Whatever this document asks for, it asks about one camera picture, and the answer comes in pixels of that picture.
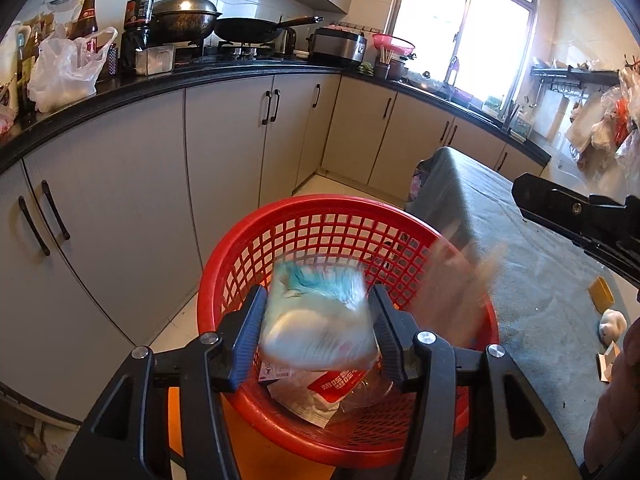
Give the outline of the right hand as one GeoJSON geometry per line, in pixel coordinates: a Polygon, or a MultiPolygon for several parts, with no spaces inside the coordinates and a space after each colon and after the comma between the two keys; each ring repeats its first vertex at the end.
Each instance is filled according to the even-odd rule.
{"type": "Polygon", "coordinates": [[[584,445],[589,472],[614,456],[639,421],[639,324],[635,320],[628,328],[611,381],[591,417],[584,445]]]}

